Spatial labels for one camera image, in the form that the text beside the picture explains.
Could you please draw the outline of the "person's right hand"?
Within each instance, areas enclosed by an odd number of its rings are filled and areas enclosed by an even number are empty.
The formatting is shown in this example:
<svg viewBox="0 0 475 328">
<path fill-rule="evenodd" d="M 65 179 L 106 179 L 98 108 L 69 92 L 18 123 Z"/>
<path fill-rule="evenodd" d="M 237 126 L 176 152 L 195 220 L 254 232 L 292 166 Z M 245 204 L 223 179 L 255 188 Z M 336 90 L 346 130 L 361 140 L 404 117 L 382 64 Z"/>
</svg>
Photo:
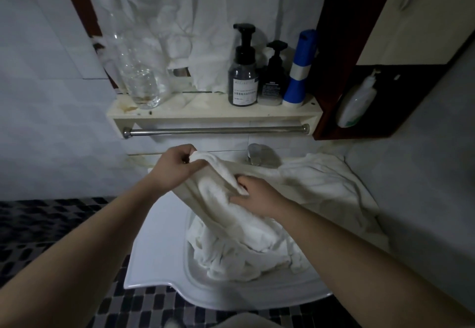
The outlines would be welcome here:
<svg viewBox="0 0 475 328">
<path fill-rule="evenodd" d="M 229 201 L 258 216 L 276 218 L 288 203 L 288 199 L 261 178 L 258 187 L 245 190 L 247 195 L 231 196 Z"/>
</svg>

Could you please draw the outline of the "person's left hand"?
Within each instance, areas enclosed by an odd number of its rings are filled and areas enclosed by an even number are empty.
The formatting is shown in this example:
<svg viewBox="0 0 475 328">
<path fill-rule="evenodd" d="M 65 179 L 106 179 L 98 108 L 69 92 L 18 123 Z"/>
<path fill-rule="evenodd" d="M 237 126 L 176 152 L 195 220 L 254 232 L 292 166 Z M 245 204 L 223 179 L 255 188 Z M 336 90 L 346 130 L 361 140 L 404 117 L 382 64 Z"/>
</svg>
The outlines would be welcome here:
<svg viewBox="0 0 475 328">
<path fill-rule="evenodd" d="M 147 175 L 147 180 L 151 181 L 152 186 L 158 192 L 164 194 L 181 185 L 206 165 L 207 161 L 203 159 L 190 161 L 188 164 L 176 163 L 173 146 L 161 155 Z"/>
</svg>

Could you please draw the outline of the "white towel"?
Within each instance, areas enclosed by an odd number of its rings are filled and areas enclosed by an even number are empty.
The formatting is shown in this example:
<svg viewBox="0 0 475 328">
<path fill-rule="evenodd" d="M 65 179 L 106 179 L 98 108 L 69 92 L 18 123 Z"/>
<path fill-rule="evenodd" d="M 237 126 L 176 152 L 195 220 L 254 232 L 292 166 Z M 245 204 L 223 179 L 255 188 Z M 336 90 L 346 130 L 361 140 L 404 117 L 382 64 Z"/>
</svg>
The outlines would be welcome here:
<svg viewBox="0 0 475 328">
<path fill-rule="evenodd" d="M 273 219 L 262 218 L 229 201 L 247 195 L 236 175 L 264 179 L 284 197 L 297 202 L 389 251 L 389 238 L 376 222 L 379 208 L 359 178 L 339 156 L 308 153 L 277 168 L 222 160 L 196 151 L 190 162 L 207 166 L 174 190 L 195 214 L 186 232 L 192 262 L 214 281 L 247 282 L 264 273 L 310 268 L 301 249 Z"/>
</svg>

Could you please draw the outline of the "person's right forearm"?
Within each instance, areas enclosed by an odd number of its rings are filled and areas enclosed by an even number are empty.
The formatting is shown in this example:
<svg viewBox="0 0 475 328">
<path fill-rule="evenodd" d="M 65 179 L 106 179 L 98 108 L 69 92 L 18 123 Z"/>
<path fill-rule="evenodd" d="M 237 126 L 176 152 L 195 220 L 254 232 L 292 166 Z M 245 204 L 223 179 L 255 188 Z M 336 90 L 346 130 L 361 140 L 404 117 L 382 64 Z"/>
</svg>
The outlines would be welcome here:
<svg viewBox="0 0 475 328">
<path fill-rule="evenodd" d="M 272 217 L 364 328 L 475 328 L 475 314 L 385 251 L 284 200 Z"/>
</svg>

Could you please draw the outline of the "chrome faucet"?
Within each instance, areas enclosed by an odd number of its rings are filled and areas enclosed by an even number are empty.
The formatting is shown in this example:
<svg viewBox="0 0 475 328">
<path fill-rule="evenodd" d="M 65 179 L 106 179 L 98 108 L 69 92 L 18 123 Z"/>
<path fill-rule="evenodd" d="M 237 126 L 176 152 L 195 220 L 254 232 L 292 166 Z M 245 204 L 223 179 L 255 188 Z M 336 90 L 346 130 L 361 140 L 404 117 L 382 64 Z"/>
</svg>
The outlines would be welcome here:
<svg viewBox="0 0 475 328">
<path fill-rule="evenodd" d="M 252 166 L 278 168 L 282 159 L 267 145 L 251 143 L 247 146 L 246 163 Z"/>
</svg>

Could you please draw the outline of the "steel towel bar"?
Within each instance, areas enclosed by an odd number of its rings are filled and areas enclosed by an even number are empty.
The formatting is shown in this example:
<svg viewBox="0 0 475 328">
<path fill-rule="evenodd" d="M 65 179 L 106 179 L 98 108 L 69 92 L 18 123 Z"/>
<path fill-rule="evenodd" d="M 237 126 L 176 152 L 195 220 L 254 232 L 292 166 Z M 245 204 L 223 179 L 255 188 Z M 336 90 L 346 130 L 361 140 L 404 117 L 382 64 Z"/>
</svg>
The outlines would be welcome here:
<svg viewBox="0 0 475 328">
<path fill-rule="evenodd" d="M 284 134 L 300 133 L 309 135 L 310 125 L 300 126 L 275 126 L 275 127 L 207 127 L 207 128 L 164 128 L 164 129 L 132 129 L 124 127 L 122 137 L 130 139 L 133 137 L 150 136 L 171 136 L 171 135 L 192 135 L 192 134 Z"/>
</svg>

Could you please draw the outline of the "grey pump bottle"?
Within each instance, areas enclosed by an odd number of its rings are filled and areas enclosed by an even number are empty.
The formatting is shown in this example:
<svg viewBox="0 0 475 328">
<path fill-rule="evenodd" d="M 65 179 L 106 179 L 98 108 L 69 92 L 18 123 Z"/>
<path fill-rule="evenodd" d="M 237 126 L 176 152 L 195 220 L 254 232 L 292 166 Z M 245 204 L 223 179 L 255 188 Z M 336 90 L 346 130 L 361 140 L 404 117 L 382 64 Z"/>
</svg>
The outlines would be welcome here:
<svg viewBox="0 0 475 328">
<path fill-rule="evenodd" d="M 256 50 L 251 45 L 256 31 L 250 23 L 233 25 L 241 35 L 241 44 L 235 48 L 234 61 L 228 71 L 228 100 L 236 107 L 247 107 L 257 102 L 258 80 Z"/>
</svg>

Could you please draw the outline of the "clear plastic bottle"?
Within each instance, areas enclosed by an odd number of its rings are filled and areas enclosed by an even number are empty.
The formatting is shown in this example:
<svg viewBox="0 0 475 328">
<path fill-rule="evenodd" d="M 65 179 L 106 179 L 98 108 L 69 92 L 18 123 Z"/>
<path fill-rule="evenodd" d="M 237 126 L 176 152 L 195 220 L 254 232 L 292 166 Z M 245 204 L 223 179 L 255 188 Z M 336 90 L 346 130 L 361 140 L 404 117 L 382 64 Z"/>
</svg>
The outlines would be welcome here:
<svg viewBox="0 0 475 328">
<path fill-rule="evenodd" d="M 169 95 L 165 59 L 159 42 L 131 19 L 121 0 L 99 0 L 106 18 L 103 37 L 107 54 L 139 109 L 158 107 Z"/>
</svg>

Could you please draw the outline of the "black pump bottle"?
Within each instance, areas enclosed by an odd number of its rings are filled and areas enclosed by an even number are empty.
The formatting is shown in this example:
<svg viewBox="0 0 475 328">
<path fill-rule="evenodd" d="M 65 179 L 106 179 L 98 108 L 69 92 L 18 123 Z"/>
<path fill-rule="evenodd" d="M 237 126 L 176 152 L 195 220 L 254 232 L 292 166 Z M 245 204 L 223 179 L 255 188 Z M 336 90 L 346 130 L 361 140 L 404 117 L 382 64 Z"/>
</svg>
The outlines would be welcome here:
<svg viewBox="0 0 475 328">
<path fill-rule="evenodd" d="M 274 54 L 260 74 L 257 103 L 264 106 L 278 106 L 282 104 L 284 90 L 287 88 L 287 76 L 280 53 L 288 47 L 288 44 L 274 40 L 268 43 L 267 47 L 273 49 Z"/>
</svg>

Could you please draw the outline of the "white ceramic sink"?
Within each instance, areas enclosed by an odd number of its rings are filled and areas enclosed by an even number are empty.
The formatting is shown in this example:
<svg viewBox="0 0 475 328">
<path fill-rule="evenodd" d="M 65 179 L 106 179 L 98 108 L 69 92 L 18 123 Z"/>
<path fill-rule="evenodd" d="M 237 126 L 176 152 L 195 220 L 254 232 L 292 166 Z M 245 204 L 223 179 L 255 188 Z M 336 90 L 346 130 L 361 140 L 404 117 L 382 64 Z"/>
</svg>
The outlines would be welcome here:
<svg viewBox="0 0 475 328">
<path fill-rule="evenodd" d="M 189 303 L 228 311 L 296 306 L 332 295 L 313 268 L 270 271 L 249 282 L 212 280 L 185 238 L 194 217 L 175 193 L 157 200 L 135 238 L 125 289 L 168 285 Z"/>
</svg>

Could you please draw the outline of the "blue and white can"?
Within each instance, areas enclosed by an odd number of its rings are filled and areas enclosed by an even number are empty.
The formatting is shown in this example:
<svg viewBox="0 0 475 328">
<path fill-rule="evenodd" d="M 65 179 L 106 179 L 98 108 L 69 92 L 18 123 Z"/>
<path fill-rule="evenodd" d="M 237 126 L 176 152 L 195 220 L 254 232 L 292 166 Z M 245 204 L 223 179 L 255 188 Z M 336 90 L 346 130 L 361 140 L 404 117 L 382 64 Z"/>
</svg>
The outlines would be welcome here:
<svg viewBox="0 0 475 328">
<path fill-rule="evenodd" d="M 306 79 L 316 56 L 317 45 L 318 32 L 316 29 L 300 32 L 289 73 L 289 85 L 282 100 L 283 106 L 292 109 L 302 106 L 306 97 Z"/>
</svg>

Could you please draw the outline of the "mirror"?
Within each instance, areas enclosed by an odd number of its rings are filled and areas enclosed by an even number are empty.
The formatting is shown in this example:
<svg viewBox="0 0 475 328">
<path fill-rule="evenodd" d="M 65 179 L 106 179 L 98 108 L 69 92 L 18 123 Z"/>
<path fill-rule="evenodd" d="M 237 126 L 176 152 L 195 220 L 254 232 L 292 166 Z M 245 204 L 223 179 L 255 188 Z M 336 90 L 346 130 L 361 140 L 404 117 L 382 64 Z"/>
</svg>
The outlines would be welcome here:
<svg viewBox="0 0 475 328">
<path fill-rule="evenodd" d="M 171 91 L 171 71 L 187 68 L 198 91 L 228 90 L 227 71 L 240 44 L 236 23 L 256 27 L 257 65 L 267 65 L 267 43 L 288 44 L 281 53 L 292 66 L 301 31 L 317 27 L 324 0 L 72 0 L 103 64 L 118 66 L 113 33 L 131 47 Z"/>
</svg>

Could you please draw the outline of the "white and green pump bottle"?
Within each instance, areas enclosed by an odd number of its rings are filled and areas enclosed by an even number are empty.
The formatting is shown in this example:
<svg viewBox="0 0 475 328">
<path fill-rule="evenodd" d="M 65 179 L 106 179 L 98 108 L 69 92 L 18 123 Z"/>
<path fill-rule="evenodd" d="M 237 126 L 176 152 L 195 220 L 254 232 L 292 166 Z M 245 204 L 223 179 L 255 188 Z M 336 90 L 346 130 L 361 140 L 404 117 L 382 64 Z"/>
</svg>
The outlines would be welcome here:
<svg viewBox="0 0 475 328">
<path fill-rule="evenodd" d="M 360 85 L 352 87 L 343 100 L 336 113 L 336 125 L 340 128 L 355 126 L 366 113 L 374 101 L 377 90 L 374 87 L 380 69 L 373 69 Z"/>
</svg>

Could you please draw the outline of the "dark wooden cabinet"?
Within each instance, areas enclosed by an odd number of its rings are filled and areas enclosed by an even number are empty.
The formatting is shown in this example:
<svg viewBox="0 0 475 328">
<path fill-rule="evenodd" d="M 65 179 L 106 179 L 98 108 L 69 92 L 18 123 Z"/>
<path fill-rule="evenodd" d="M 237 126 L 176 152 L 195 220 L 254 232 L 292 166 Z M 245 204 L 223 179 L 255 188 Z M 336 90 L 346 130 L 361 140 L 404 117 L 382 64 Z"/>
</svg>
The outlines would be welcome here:
<svg viewBox="0 0 475 328">
<path fill-rule="evenodd" d="M 324 0 L 317 30 L 314 139 L 387 138 L 475 40 L 475 0 Z M 354 127 L 338 127 L 342 100 L 374 70 L 375 100 Z"/>
</svg>

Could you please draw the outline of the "cream wall shelf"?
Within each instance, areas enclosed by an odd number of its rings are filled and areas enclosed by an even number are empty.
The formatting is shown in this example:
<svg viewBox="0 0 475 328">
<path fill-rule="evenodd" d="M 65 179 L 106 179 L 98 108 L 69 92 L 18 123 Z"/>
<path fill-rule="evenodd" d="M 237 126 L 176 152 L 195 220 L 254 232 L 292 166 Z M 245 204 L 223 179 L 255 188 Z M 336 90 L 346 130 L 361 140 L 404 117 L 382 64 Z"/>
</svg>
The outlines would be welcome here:
<svg viewBox="0 0 475 328">
<path fill-rule="evenodd" d="M 139 109 L 127 95 L 117 95 L 106 112 L 111 126 L 122 139 L 124 139 L 122 137 L 124 127 L 148 130 L 275 127 L 308 124 L 311 132 L 309 135 L 311 135 L 322 115 L 322 109 L 311 95 L 308 95 L 303 105 L 297 109 L 287 108 L 283 105 L 263 106 L 259 104 L 239 108 L 229 104 L 226 94 L 210 92 L 172 95 L 158 107 L 148 110 Z"/>
</svg>

